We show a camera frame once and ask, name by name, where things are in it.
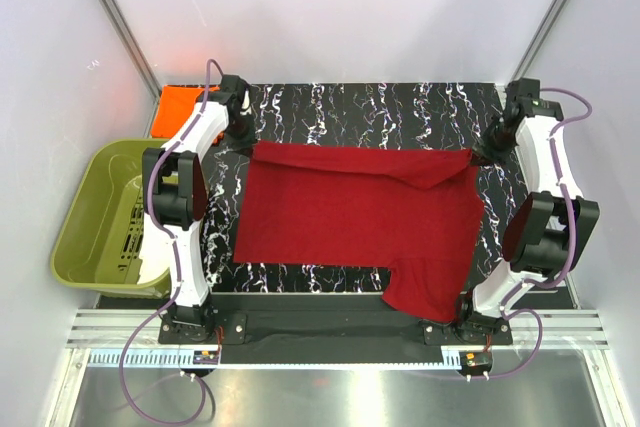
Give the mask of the red t shirt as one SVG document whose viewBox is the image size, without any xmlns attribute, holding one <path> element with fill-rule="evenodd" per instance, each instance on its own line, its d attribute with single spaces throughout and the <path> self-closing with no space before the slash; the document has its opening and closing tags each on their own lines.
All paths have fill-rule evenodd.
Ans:
<svg viewBox="0 0 640 427">
<path fill-rule="evenodd" d="M 383 300 L 440 323 L 456 315 L 484 204 L 472 153 L 261 141 L 234 259 L 386 268 Z"/>
</svg>

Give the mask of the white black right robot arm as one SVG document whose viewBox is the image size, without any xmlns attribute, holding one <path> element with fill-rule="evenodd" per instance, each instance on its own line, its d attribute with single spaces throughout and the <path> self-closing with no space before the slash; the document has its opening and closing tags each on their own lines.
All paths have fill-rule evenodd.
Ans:
<svg viewBox="0 0 640 427">
<path fill-rule="evenodd" d="M 565 128 L 589 115 L 565 116 L 559 102 L 543 98 L 545 91 L 536 79 L 510 82 L 502 113 L 472 149 L 477 166 L 515 154 L 529 193 L 506 228 L 501 261 L 461 299 L 454 331 L 466 343 L 507 332 L 518 300 L 534 287 L 562 283 L 600 216 L 573 177 L 564 142 Z"/>
</svg>

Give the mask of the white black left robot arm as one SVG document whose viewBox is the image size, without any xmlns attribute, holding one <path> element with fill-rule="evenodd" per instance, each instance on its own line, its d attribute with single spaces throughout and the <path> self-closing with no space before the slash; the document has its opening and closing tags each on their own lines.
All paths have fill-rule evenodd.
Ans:
<svg viewBox="0 0 640 427">
<path fill-rule="evenodd" d="M 197 98 L 189 118 L 160 147 L 142 154 L 145 267 L 169 270 L 169 305 L 162 311 L 160 341 L 203 343 L 215 336 L 216 319 L 205 280 L 200 232 L 208 205 L 202 159 L 226 140 L 231 151 L 249 157 L 256 144 L 249 84 L 224 74 L 216 90 Z"/>
</svg>

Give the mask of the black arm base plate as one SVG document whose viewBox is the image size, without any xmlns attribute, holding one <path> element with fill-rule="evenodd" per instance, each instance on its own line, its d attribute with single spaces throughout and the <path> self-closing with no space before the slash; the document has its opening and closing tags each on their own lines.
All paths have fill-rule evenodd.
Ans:
<svg viewBox="0 0 640 427">
<path fill-rule="evenodd" d="M 510 327 L 462 330 L 396 311 L 378 294 L 216 293 L 200 324 L 161 320 L 158 340 L 221 350 L 225 366 L 327 368 L 332 364 L 427 364 L 448 352 L 508 346 Z"/>
</svg>

